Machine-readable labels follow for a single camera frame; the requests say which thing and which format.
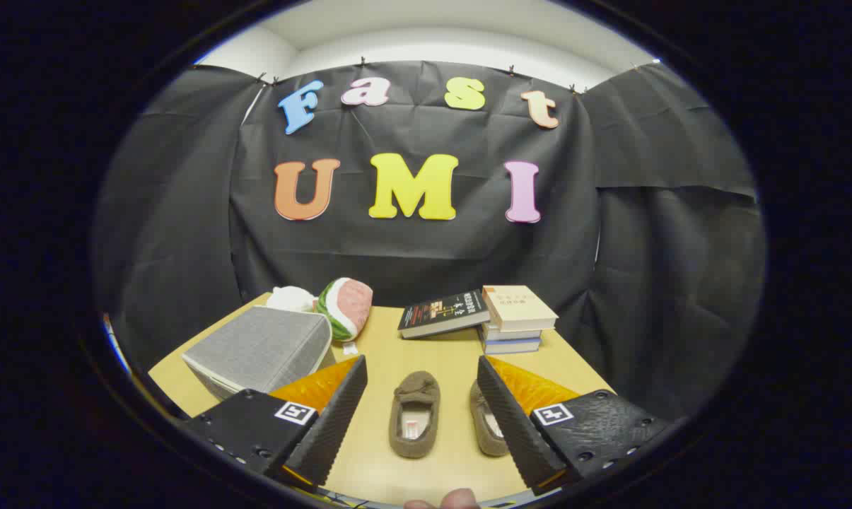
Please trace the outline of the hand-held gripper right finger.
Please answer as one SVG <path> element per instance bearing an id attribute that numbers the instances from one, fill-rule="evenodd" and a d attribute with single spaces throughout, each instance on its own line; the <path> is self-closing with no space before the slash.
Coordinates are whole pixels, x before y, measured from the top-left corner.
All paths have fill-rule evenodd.
<path id="1" fill-rule="evenodd" d="M 613 391 L 578 395 L 493 356 L 479 358 L 477 382 L 535 495 L 626 466 L 672 428 Z"/>

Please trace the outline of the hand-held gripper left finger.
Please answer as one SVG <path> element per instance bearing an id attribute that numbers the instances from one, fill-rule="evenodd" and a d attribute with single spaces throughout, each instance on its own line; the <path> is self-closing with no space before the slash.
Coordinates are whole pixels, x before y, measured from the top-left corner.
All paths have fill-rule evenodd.
<path id="1" fill-rule="evenodd" d="M 313 492 L 331 473 L 368 384 L 357 355 L 270 393 L 245 389 L 184 429 L 239 467 Z"/>

